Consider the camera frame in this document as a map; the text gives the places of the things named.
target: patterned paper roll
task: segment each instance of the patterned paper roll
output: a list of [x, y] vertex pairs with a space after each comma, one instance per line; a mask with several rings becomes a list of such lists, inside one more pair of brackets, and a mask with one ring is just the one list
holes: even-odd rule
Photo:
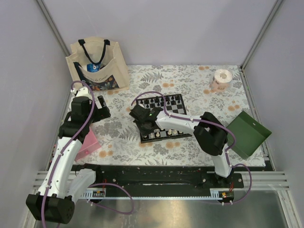
[[220, 69], [214, 72], [210, 88], [216, 92], [224, 92], [232, 81], [232, 74], [228, 70]]

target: beige tote bag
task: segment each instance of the beige tote bag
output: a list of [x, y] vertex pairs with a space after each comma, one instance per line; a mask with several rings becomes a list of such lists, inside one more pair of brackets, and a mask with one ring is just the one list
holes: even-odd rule
[[118, 42], [88, 37], [72, 44], [71, 49], [66, 62], [73, 81], [83, 81], [93, 90], [129, 89], [128, 67]]

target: white wall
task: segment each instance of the white wall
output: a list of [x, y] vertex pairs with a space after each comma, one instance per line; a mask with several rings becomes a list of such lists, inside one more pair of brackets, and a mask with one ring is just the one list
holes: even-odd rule
[[34, 0], [0, 7], [0, 226], [17, 228], [46, 167], [70, 74]]
[[127, 64], [236, 64], [276, 0], [44, 0], [66, 45], [119, 41]]
[[288, 0], [245, 69], [276, 167], [285, 171], [304, 224], [304, 1]]

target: green container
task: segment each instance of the green container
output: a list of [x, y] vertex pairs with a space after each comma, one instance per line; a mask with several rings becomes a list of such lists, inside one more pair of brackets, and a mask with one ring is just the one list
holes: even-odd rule
[[[256, 149], [271, 135], [271, 131], [242, 111], [227, 127], [237, 139], [236, 145], [231, 148], [242, 159], [249, 158]], [[233, 138], [228, 134], [228, 146]]]

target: pink container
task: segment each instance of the pink container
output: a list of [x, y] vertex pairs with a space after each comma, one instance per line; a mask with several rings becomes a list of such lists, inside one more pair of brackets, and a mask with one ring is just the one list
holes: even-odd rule
[[75, 157], [75, 161], [86, 157], [87, 155], [93, 153], [94, 151], [101, 148], [98, 140], [96, 139], [92, 129], [90, 128], [89, 134], [85, 137], [84, 143], [82, 144], [82, 147], [80, 148], [80, 151]]

